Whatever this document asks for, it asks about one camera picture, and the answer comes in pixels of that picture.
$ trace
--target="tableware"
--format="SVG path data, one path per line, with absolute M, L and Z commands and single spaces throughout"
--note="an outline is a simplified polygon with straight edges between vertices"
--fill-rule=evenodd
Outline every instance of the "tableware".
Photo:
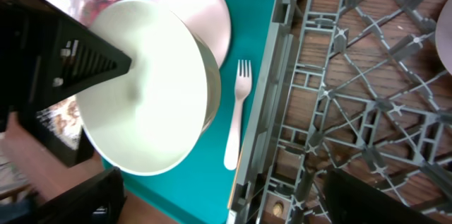
M 237 77 L 235 79 L 235 104 L 232 113 L 231 128 L 226 143 L 225 167 L 234 170 L 237 167 L 240 149 L 240 129 L 242 126 L 243 102 L 251 92 L 253 78 L 251 72 L 251 62 L 239 60 L 237 65 Z
M 178 17 L 149 0 L 112 4 L 90 29 L 129 55 L 132 65 L 126 75 L 77 94 L 88 138 L 125 172 L 171 170 L 220 104 L 213 55 Z
M 448 0 L 439 14 L 435 31 L 436 50 L 449 73 L 452 73 L 452 0 Z
M 174 12 L 210 48 L 218 68 L 231 41 L 231 17 L 225 0 L 151 0 Z

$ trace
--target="grid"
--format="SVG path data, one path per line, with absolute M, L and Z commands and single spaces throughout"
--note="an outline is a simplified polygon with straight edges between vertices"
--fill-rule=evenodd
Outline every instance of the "grid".
M 307 128 L 287 124 L 280 128 L 277 151 L 273 158 L 263 190 L 261 208 L 257 220 L 261 220 L 264 204 L 269 196 L 290 203 L 288 211 L 284 211 L 286 223 L 304 223 L 311 216 L 321 216 L 330 220 L 326 210 L 325 199 L 321 193 L 322 177 L 331 168 L 347 167 L 353 162 L 363 162 L 374 178 L 374 187 L 386 192 L 394 199 L 424 214 L 440 213 L 452 215 L 452 182 L 447 165 L 452 163 L 452 156 L 439 150 L 446 130 L 451 128 L 452 113 L 435 100 L 432 84 L 448 74 L 442 69 L 429 78 L 420 76 L 405 63 L 428 44 L 434 44 L 436 22 L 423 16 L 418 6 L 424 0 L 393 0 L 398 9 L 375 20 L 366 13 L 360 4 L 364 0 L 339 0 L 335 13 L 319 12 L 312 9 L 313 0 L 307 0 L 300 31 L 300 47 L 297 63 L 292 75 L 290 98 L 296 98 L 295 91 L 303 90 L 313 93 L 315 105 Z M 354 11 L 365 25 L 364 29 L 351 37 L 351 29 L 341 23 L 344 15 Z M 382 27 L 404 13 L 419 30 L 418 34 L 407 34 L 404 38 L 392 43 L 385 37 Z M 323 35 L 328 39 L 324 61 L 303 62 L 302 50 L 309 34 Z M 351 57 L 352 46 L 367 36 L 379 43 L 386 53 L 386 58 L 367 69 L 357 64 Z M 355 71 L 355 75 L 336 86 L 328 84 L 328 66 L 335 57 L 341 56 Z M 408 82 L 408 86 L 389 95 L 382 95 L 368 79 L 369 74 L 384 66 L 395 66 Z M 367 95 L 348 94 L 347 87 L 353 83 L 361 83 Z M 426 103 L 424 108 L 411 107 L 400 101 L 405 96 L 415 93 Z M 356 110 L 350 111 L 341 102 L 356 104 Z M 289 102 L 285 107 L 288 115 Z M 330 112 L 336 112 L 339 123 L 332 124 L 328 120 Z M 410 117 L 416 122 L 407 124 Z M 396 134 L 387 137 L 379 136 L 378 130 L 391 126 Z M 336 136 L 338 131 L 347 128 L 352 139 Z M 407 148 L 407 155 L 391 151 L 392 146 L 402 145 Z M 335 148 L 348 149 L 349 156 L 337 158 Z M 284 151 L 297 162 L 298 169 L 293 178 L 276 172 L 278 153 Z M 327 161 L 312 165 L 309 159 L 324 155 Z M 402 169 L 393 172 L 388 163 L 401 163 Z M 413 206 L 400 193 L 411 177 L 426 176 L 443 194 L 440 199 Z

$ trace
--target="dish rack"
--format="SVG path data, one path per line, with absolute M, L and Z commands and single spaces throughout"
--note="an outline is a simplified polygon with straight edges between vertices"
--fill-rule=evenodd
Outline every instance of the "dish rack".
M 302 11 L 297 0 L 275 0 L 228 222 L 265 222 L 267 204 L 275 202 L 288 206 L 276 219 L 281 223 L 308 223 L 318 217 L 330 222 L 321 192 L 323 177 L 333 168 L 353 173 L 356 165 L 362 166 L 366 174 L 355 176 L 370 177 L 366 182 L 371 181 L 373 187 L 395 200 L 424 214 L 451 215 L 452 182 L 448 170 L 452 157 L 444 144 L 452 141 L 450 131 L 447 132 L 451 129 L 452 113 L 442 105 L 444 101 L 440 103 L 436 98 L 440 95 L 436 84 L 449 75 L 440 67 L 426 77 L 412 66 L 411 60 L 431 54 L 426 48 L 435 42 L 436 22 L 419 10 L 424 0 L 388 0 L 395 4 L 395 10 L 377 19 L 372 10 L 362 8 L 367 0 L 337 0 L 329 12 L 324 12 L 331 7 L 328 2 L 314 8 L 314 0 L 305 1 L 301 3 L 305 6 Z M 350 16 L 360 20 L 363 27 L 349 27 Z M 385 32 L 395 27 L 391 21 L 400 21 L 401 16 L 412 22 L 415 27 L 410 30 L 415 33 L 397 39 L 388 37 Z M 297 32 L 291 27 L 300 18 L 301 29 Z M 357 61 L 359 55 L 354 49 L 362 47 L 363 41 L 366 45 L 369 41 L 378 44 L 384 53 L 380 61 L 366 69 Z M 313 52 L 312 45 L 324 51 L 316 53 L 315 59 L 306 59 L 309 55 L 304 57 L 305 53 Z M 339 83 L 327 75 L 337 59 L 355 73 Z M 403 77 L 406 86 L 381 94 L 372 83 L 372 73 L 387 66 Z M 367 94 L 349 89 L 357 83 L 364 86 Z M 304 109 L 309 110 L 310 122 L 297 126 L 297 122 L 288 120 L 289 106 L 306 100 L 308 94 L 313 98 L 302 105 L 311 106 L 311 110 Z M 411 95 L 424 104 L 409 102 Z M 343 102 L 352 102 L 355 107 L 347 108 Z M 388 127 L 395 133 L 382 136 L 380 131 Z M 347 154 L 338 154 L 339 148 Z M 399 154 L 394 150 L 398 148 L 408 154 Z M 291 177 L 276 172 L 282 156 L 296 165 Z M 438 195 L 446 196 L 414 206 L 405 198 L 404 188 L 419 176 L 428 180 Z

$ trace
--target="bowl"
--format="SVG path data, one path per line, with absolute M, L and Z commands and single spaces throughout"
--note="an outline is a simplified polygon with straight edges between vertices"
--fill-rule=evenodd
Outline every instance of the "bowl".
M 133 175 L 171 170 L 220 105 L 212 52 L 173 12 L 149 0 L 112 4 L 90 30 L 132 58 L 127 74 L 76 95 L 90 142 Z

